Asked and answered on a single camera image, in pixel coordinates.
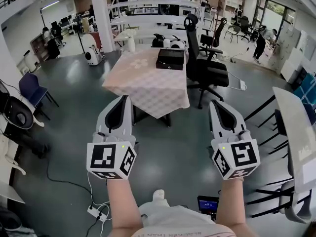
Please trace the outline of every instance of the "blue chair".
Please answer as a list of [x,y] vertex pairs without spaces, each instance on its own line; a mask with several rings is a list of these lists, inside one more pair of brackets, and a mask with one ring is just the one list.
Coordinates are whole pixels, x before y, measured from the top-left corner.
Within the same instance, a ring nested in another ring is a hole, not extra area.
[[19,88],[22,96],[24,96],[42,115],[47,119],[50,118],[41,110],[41,101],[46,96],[50,102],[59,105],[55,99],[49,94],[48,89],[40,86],[38,77],[31,73],[26,73],[19,81]]

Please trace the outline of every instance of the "computer monitor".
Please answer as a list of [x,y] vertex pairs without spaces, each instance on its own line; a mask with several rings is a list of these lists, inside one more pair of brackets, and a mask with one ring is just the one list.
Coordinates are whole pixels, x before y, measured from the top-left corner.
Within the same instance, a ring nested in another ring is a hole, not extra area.
[[51,27],[52,27],[52,28],[57,28],[57,26],[58,26],[58,24],[57,24],[56,21],[54,21],[53,23],[51,23]]
[[68,22],[68,17],[62,18],[60,21],[61,21],[62,24],[66,23],[66,22]]

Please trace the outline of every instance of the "white robot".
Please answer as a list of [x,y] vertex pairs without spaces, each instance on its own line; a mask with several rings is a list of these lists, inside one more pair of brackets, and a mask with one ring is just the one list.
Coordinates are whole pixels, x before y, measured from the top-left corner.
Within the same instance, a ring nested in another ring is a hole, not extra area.
[[128,179],[137,156],[132,108],[130,97],[124,95],[100,113],[93,142],[87,145],[86,168],[93,175],[101,179]]
[[214,136],[212,159],[223,179],[250,175],[260,165],[259,150],[241,114],[224,102],[212,100],[209,120]]

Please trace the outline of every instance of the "black office chair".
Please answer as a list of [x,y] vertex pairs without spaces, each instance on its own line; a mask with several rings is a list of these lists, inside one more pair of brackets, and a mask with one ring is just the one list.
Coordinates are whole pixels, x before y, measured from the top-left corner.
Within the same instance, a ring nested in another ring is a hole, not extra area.
[[199,45],[196,34],[197,22],[198,18],[193,14],[189,14],[184,21],[189,43],[187,77],[190,80],[198,82],[198,84],[188,85],[187,89],[200,89],[201,95],[198,102],[198,108],[202,109],[201,102],[206,90],[217,96],[221,101],[224,100],[220,94],[211,89],[209,86],[218,85],[227,87],[229,85],[229,80],[226,66],[222,63],[211,61],[214,53],[223,53],[221,50],[204,47],[202,49],[210,52],[210,55],[207,60],[198,59]]
[[201,47],[201,50],[203,50],[203,48],[205,48],[205,46],[207,48],[210,48],[213,44],[213,47],[218,47],[219,46],[219,39],[220,39],[220,36],[221,36],[221,32],[223,30],[223,28],[225,27],[227,23],[227,19],[226,18],[222,18],[221,20],[221,23],[219,24],[218,28],[216,29],[216,32],[215,32],[215,38],[213,38],[212,36],[209,36],[208,35],[208,32],[209,31],[206,31],[206,35],[205,34],[202,34],[201,35],[201,44],[202,44],[202,47]]
[[252,33],[248,31],[249,20],[246,16],[242,16],[240,18],[240,28],[241,28],[241,32],[244,33],[244,36],[242,36],[241,40],[246,39],[248,40],[248,43],[249,43],[250,39],[247,37],[247,35],[251,35]]

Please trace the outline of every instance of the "desk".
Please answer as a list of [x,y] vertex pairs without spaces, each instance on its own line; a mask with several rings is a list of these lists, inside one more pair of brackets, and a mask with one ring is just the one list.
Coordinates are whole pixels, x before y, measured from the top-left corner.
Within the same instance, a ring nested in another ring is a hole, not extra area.
[[285,125],[292,157],[295,192],[316,186],[316,138],[302,101],[294,94],[273,87]]
[[103,83],[116,95],[129,95],[134,106],[156,119],[190,106],[186,63],[182,71],[156,69],[159,50],[136,45],[134,53],[125,51]]

